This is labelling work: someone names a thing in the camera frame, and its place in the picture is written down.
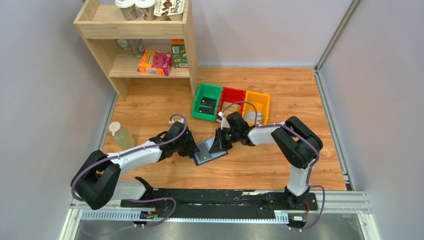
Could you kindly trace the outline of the navy blue card holder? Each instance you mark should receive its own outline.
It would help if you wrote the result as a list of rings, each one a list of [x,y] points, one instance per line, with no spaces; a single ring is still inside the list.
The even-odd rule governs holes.
[[[196,144],[199,151],[195,152],[194,154],[190,156],[190,158],[194,160],[194,163],[196,166],[203,165],[205,163],[208,163],[210,161],[213,161],[215,159],[221,158],[229,154],[228,151],[219,151],[215,153],[209,153],[209,150],[211,149],[213,142],[214,142],[214,138],[212,137],[208,140],[205,140]]]

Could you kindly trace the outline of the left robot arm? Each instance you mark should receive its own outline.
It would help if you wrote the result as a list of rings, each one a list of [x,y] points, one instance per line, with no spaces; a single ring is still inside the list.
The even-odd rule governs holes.
[[[168,131],[133,148],[108,154],[101,150],[93,151],[72,179],[71,193],[92,210],[98,210],[110,201],[120,200],[134,200],[145,208],[153,201],[147,183],[121,177],[144,165],[170,158],[174,153],[190,157],[198,151],[188,126],[177,121]]]

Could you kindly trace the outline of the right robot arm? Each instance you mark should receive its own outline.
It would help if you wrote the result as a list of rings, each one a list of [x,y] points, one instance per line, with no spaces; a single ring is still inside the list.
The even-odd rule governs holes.
[[[228,151],[233,143],[244,146],[276,144],[291,165],[289,181],[285,187],[286,205],[299,209],[306,201],[305,194],[310,190],[311,167],[319,159],[323,148],[322,140],[298,117],[291,116],[286,121],[270,125],[249,125],[239,112],[229,114],[215,131],[210,154]]]

